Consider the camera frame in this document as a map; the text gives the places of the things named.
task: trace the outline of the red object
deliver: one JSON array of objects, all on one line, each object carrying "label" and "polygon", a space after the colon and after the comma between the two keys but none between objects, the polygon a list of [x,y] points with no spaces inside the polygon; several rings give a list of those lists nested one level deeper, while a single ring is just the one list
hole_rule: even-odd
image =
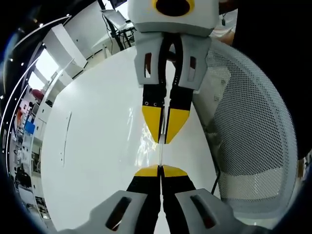
[{"label": "red object", "polygon": [[40,101],[42,101],[42,99],[43,99],[43,97],[44,97],[44,94],[43,94],[40,90],[38,90],[38,89],[33,89],[32,94],[33,94],[33,96],[34,96],[36,99],[38,99],[38,100],[40,100]]}]

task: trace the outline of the white shirt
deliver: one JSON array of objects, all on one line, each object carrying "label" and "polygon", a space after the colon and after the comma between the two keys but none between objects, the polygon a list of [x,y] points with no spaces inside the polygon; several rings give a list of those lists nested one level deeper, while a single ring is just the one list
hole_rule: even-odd
[{"label": "white shirt", "polygon": [[[237,22],[238,10],[230,11],[226,14],[219,15],[219,22],[211,33],[212,37],[220,38],[227,34],[229,31],[235,32]],[[225,25],[222,25],[222,19],[224,17]]]}]

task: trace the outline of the gray mesh chair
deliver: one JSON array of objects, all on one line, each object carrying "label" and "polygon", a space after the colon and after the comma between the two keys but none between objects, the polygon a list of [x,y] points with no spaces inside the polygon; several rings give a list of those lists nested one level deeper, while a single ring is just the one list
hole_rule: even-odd
[{"label": "gray mesh chair", "polygon": [[249,58],[217,40],[207,64],[205,78],[219,77],[225,87],[212,121],[219,138],[221,199],[239,217],[284,214],[295,184],[297,148],[281,96]]}]

